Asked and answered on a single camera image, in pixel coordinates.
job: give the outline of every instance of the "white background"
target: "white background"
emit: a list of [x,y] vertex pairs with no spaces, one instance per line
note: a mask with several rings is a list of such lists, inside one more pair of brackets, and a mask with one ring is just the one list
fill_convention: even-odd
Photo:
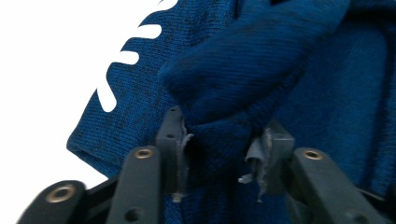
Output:
[[0,223],[15,223],[53,183],[106,180],[66,141],[127,40],[120,32],[136,29],[158,2],[0,2]]

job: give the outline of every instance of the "metal screw hole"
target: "metal screw hole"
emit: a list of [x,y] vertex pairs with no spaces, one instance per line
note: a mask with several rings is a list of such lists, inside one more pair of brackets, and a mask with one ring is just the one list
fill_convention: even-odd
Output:
[[306,150],[304,151],[304,156],[309,160],[314,160],[314,161],[323,160],[323,156],[316,151]]
[[141,218],[142,212],[138,208],[131,208],[128,212],[125,213],[125,220],[129,222],[135,222]]
[[68,184],[65,186],[58,187],[53,191],[51,191],[47,195],[46,201],[48,203],[61,203],[72,198],[75,193],[76,193],[76,188],[73,185]]
[[151,149],[143,148],[143,149],[136,151],[134,156],[138,159],[146,159],[146,158],[152,156],[152,151],[151,151]]

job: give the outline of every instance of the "white zigzag print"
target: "white zigzag print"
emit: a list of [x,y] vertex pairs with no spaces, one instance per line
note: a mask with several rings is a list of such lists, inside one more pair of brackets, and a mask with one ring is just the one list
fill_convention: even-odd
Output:
[[[177,0],[161,0],[151,11],[149,14],[164,11],[172,8],[177,3]],[[127,31],[127,34],[123,36],[123,39],[128,40],[132,37],[140,37],[147,39],[155,39],[162,32],[162,27],[159,24],[150,24],[143,25],[137,27],[135,30]],[[129,65],[136,64],[139,61],[139,54],[134,51],[120,51],[116,55],[117,63],[125,63]],[[106,76],[100,81],[97,93],[99,96],[100,104],[105,112],[111,112],[117,105],[117,99],[114,96],[113,91],[110,89],[110,86],[106,80]]]

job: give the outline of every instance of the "blue knit fabric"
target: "blue knit fabric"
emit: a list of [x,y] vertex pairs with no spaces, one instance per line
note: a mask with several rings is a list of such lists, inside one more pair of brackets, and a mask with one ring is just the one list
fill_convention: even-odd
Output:
[[396,2],[179,0],[131,38],[135,65],[113,63],[118,100],[95,93],[67,148],[107,176],[147,145],[180,105],[194,138],[188,197],[165,197],[166,223],[289,223],[282,197],[256,203],[244,149],[275,117],[297,147],[329,153],[358,186],[384,194],[396,182]]

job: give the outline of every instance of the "blue cloth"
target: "blue cloth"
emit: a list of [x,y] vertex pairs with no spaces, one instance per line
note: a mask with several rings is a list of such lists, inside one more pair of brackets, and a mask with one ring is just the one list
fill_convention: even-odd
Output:
[[147,145],[180,105],[194,138],[182,204],[166,197],[166,223],[289,223],[282,197],[240,185],[243,151],[275,117],[297,147],[330,154],[358,186],[384,194],[396,182],[396,2],[179,0],[131,38],[135,65],[113,63],[118,104],[95,93],[67,148],[107,176]]

